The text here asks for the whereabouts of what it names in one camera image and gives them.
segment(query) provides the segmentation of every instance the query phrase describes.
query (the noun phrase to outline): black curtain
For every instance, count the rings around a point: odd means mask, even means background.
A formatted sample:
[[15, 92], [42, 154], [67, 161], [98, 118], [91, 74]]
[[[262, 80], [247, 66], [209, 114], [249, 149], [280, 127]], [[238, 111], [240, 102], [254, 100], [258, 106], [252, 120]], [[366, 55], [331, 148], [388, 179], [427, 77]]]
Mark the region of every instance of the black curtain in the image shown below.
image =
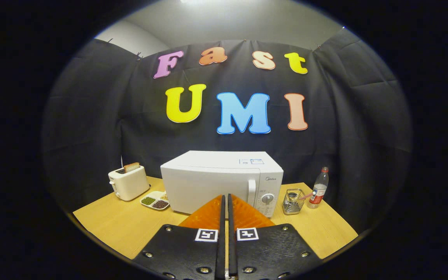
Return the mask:
[[[228, 59], [202, 66], [201, 52], [220, 46]], [[182, 50], [171, 74], [154, 79], [158, 57]], [[254, 51], [274, 57], [276, 68], [252, 64]], [[305, 75], [284, 58], [306, 59]], [[190, 85], [205, 84], [202, 109], [192, 122], [166, 114], [165, 91], [183, 87], [180, 110], [191, 107]], [[271, 132], [220, 135], [221, 103], [234, 92], [246, 106], [254, 93], [268, 94]], [[288, 129], [287, 93], [305, 97], [308, 129]], [[139, 161], [149, 176], [189, 150], [266, 151], [284, 170], [283, 183], [312, 186], [329, 167], [325, 200], [359, 233], [387, 209], [406, 175], [412, 128], [405, 97], [388, 67], [351, 32], [342, 29], [314, 51], [259, 41], [193, 44], [137, 59], [94, 40], [57, 80], [43, 125], [43, 151], [50, 190], [67, 211], [112, 192], [107, 173]]]

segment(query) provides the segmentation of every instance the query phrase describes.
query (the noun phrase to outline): water bottle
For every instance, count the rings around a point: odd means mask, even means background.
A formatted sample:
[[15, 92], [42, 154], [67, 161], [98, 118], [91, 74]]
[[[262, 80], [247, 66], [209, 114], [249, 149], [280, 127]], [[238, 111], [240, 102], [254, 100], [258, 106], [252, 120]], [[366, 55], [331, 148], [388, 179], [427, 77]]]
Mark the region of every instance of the water bottle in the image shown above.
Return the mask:
[[316, 179], [316, 182], [314, 183], [313, 191], [315, 191], [316, 194], [311, 196], [307, 207], [309, 207], [310, 209], [319, 207], [319, 203], [322, 200], [324, 193], [326, 193], [328, 181], [329, 177], [327, 176], [327, 167], [323, 167], [318, 178]]

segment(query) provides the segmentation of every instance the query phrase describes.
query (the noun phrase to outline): metal utensil holder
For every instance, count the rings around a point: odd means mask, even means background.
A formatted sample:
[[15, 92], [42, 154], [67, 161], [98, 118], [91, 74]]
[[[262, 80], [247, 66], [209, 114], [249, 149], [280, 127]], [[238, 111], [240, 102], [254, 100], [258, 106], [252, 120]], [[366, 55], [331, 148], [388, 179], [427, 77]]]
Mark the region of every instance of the metal utensil holder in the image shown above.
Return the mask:
[[294, 215], [300, 213], [302, 206], [304, 206], [305, 199], [298, 200], [304, 197], [305, 193], [301, 189], [286, 190], [285, 199], [283, 201], [283, 213], [285, 215]]

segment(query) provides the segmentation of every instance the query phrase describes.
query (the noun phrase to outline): blue letter m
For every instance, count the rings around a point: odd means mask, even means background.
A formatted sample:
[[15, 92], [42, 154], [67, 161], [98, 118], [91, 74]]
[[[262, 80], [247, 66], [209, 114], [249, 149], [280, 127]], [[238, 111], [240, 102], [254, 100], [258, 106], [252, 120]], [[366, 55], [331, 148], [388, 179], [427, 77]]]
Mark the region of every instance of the blue letter m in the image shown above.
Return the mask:
[[231, 134], [235, 132], [235, 128], [231, 125], [231, 117], [241, 133], [247, 129], [250, 119], [252, 119], [252, 125], [249, 128], [251, 133], [269, 133], [271, 131], [270, 126], [267, 125], [267, 101], [269, 101], [267, 94], [253, 94], [246, 108], [243, 108], [238, 96], [233, 92], [219, 93], [217, 99], [220, 100], [222, 106], [222, 117], [217, 133]]

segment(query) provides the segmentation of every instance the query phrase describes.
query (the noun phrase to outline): wooden table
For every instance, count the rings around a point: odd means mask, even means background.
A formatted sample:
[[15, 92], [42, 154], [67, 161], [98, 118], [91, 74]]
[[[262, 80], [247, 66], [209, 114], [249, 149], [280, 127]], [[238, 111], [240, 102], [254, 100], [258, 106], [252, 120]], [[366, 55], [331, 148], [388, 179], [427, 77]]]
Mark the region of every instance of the wooden table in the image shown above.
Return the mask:
[[[153, 235], [164, 224], [179, 225], [189, 214], [162, 211], [141, 205], [139, 200], [152, 191], [164, 191], [162, 179], [148, 177], [151, 188], [139, 197], [126, 202], [110, 193], [73, 212], [80, 223], [97, 238], [122, 255], [134, 259]], [[312, 190], [304, 183], [281, 185], [279, 199], [271, 221], [276, 225], [288, 223], [321, 258], [325, 258], [357, 237], [357, 233], [322, 201], [317, 209], [302, 207], [299, 214], [284, 215], [282, 202], [287, 189], [300, 188], [304, 193]]]

